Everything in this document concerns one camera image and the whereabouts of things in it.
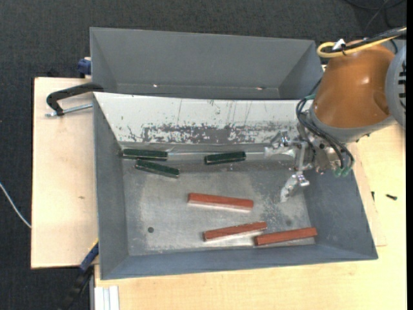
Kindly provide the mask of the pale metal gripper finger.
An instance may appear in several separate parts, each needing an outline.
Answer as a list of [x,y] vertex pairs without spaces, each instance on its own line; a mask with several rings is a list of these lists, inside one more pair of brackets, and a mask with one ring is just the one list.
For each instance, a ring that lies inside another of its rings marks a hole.
[[295,147],[286,130],[279,131],[269,143],[264,146],[264,156],[269,158],[275,155],[294,153]]
[[296,192],[300,191],[304,187],[308,187],[310,182],[306,179],[303,172],[298,171],[295,174],[291,175],[286,181],[285,185],[280,192],[280,201],[286,202],[291,197],[293,197]]

